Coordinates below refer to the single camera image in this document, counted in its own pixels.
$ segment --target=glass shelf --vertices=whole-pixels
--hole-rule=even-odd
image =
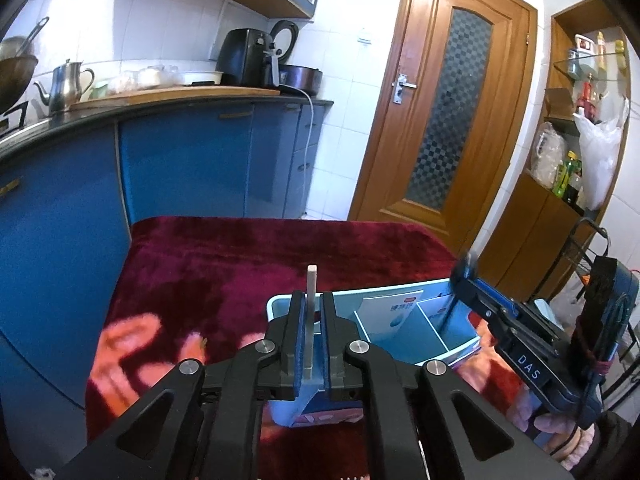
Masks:
[[[562,61],[556,61],[554,67],[565,76],[576,81],[587,81],[589,74],[592,75],[594,81],[626,81],[628,69],[622,72],[618,68],[618,60],[616,59],[617,56],[623,56],[623,54],[612,52],[602,56],[605,60],[606,70],[598,68],[598,58],[600,56],[580,56],[575,59],[563,59]],[[570,67],[574,64],[579,67],[577,74],[572,73],[570,70]]]

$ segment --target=door handle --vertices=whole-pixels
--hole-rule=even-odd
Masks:
[[[402,104],[402,89],[403,88],[418,88],[417,84],[408,83],[406,81],[406,74],[398,74],[398,79],[395,82],[396,91],[394,92],[394,103],[397,105]]]
[[[239,119],[240,117],[250,117],[252,116],[254,113],[252,111],[249,112],[236,112],[233,114],[220,114],[218,116],[218,118],[220,120],[224,120],[224,119]]]

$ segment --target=cabinet handle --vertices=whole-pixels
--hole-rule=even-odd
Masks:
[[[240,117],[251,117],[253,112],[235,112],[233,114],[220,114],[219,119],[239,119]]]
[[[20,186],[20,178],[14,178],[11,182],[5,186],[0,187],[0,198],[4,198],[10,191]]]

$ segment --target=stainless steel kettle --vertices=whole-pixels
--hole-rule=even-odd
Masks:
[[[64,65],[60,65],[53,71],[53,80],[51,82],[51,92],[47,94],[39,81],[34,81],[40,92],[40,98],[45,106],[49,107],[49,115],[66,112],[72,104],[80,101],[84,94],[95,80],[95,73],[90,68],[80,70],[81,61],[69,62],[66,60]],[[80,84],[80,74],[88,72],[91,74],[91,82],[83,90]]]

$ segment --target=blue kitchen cabinet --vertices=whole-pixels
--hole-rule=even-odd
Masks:
[[[254,106],[190,107],[120,125],[131,223],[174,216],[244,216]]]
[[[0,171],[0,187],[9,183],[0,198],[0,330],[44,379],[83,406],[129,249],[113,126],[19,157]]]
[[[255,105],[246,202],[250,218],[284,214],[299,117],[299,104]]]
[[[49,339],[40,334],[43,353],[56,350]],[[43,466],[58,471],[86,445],[84,411],[43,380],[1,335],[0,402],[12,451],[27,471]]]
[[[309,139],[309,146],[318,143],[320,139],[320,131],[322,130],[322,121],[324,120],[324,107],[314,105],[313,124],[311,123],[311,106],[303,105],[300,112],[300,122],[298,123],[298,134],[296,136],[296,145],[294,150],[302,150],[306,146],[306,140]],[[309,136],[309,126],[311,126],[311,134]]]
[[[311,174],[316,160],[318,145],[294,152],[289,170],[289,185],[285,202],[284,218],[300,218],[305,213],[306,199],[311,186]]]

